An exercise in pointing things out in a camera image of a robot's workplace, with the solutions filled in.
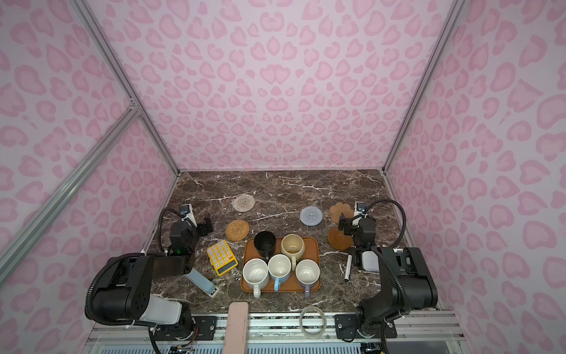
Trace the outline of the cork flower-shaped coaster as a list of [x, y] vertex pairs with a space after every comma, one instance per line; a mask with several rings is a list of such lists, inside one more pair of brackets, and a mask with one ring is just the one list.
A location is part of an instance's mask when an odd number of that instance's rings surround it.
[[338, 202], [330, 207], [331, 220], [335, 224], [338, 224], [340, 217], [343, 215], [345, 218], [352, 218], [355, 211], [351, 208], [349, 204]]

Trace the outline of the brown round wooden coaster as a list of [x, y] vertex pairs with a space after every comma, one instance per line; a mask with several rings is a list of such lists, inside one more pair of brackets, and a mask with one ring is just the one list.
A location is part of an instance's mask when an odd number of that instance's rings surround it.
[[328, 233], [328, 244], [336, 251], [346, 252], [353, 246], [353, 239], [338, 228], [332, 228]]

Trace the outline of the woven rattan round coaster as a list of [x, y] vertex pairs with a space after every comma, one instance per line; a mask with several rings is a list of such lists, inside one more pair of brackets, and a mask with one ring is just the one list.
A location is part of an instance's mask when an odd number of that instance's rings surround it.
[[242, 241], [249, 236], [250, 230], [248, 222], [235, 220], [226, 227], [226, 237], [233, 242]]

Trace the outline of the grey woven round coaster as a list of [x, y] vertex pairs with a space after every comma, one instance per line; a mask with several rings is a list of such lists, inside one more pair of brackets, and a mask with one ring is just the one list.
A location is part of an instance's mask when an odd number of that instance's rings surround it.
[[307, 206], [300, 213], [300, 221], [308, 227], [319, 225], [323, 218], [323, 212], [315, 206]]

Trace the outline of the beige speckled round coaster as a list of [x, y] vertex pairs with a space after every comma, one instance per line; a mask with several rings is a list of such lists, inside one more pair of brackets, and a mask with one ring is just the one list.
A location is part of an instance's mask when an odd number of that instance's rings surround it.
[[237, 196], [231, 203], [237, 212], [248, 212], [254, 208], [255, 198], [249, 194]]

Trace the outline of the cream beige mug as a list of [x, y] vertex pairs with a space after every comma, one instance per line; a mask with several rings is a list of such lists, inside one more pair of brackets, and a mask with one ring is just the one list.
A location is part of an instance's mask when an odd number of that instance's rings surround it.
[[281, 253], [290, 259], [292, 271], [296, 270], [297, 264], [305, 254], [305, 249], [304, 239], [297, 234], [288, 234], [282, 239]]

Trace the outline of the black mug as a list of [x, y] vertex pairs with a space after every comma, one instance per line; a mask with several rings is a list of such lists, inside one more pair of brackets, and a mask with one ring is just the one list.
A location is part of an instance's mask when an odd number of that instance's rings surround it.
[[261, 258], [267, 262], [275, 255], [277, 238], [270, 231], [262, 231], [254, 237], [254, 246]]

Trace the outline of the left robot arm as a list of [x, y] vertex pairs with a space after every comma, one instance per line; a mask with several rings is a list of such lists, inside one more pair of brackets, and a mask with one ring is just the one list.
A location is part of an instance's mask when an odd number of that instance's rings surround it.
[[168, 253], [129, 253], [110, 258], [85, 296], [85, 315], [100, 325], [136, 325], [154, 330], [158, 340], [185, 339], [197, 325], [190, 307], [151, 293], [155, 279], [189, 274], [199, 240], [214, 231], [212, 220], [179, 221], [170, 229]]

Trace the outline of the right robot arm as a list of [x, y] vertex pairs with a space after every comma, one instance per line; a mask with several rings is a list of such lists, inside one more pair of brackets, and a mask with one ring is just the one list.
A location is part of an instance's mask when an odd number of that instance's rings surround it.
[[395, 338], [395, 320], [413, 310], [436, 307], [438, 291], [420, 249], [377, 246], [375, 220], [362, 215], [342, 215], [338, 229], [353, 239], [348, 267], [374, 271], [380, 278], [379, 291], [362, 299], [355, 314], [335, 316], [339, 339]]

